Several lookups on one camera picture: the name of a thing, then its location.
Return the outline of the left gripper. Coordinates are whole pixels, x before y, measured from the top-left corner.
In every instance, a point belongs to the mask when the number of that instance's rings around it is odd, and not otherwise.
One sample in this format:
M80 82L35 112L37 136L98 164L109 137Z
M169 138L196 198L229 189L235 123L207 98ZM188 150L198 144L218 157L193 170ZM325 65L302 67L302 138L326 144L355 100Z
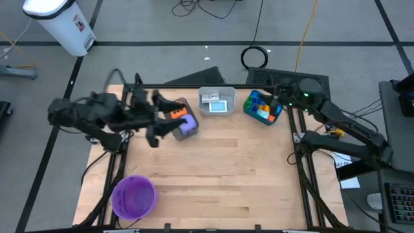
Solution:
M135 87L127 92L130 96L129 101L125 101L128 106L127 116L132 121L133 129L138 131L146 128L146 140L152 148L159 146L158 136L164 137L175 128L187 123L183 118L164 119L158 117L158 112L170 113L186 107L185 104L165 99L158 89L152 90L152 104L147 100L148 91Z

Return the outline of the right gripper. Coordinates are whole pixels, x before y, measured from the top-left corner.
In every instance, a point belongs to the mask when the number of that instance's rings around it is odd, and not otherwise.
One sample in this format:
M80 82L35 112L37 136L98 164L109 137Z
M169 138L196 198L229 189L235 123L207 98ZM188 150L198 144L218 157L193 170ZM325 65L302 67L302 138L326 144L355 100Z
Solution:
M281 105L288 105L300 109L315 109L324 100L322 86L312 78L306 78L291 85L280 85L278 95L259 93L262 101L270 101L269 112L272 116L278 116L281 112Z

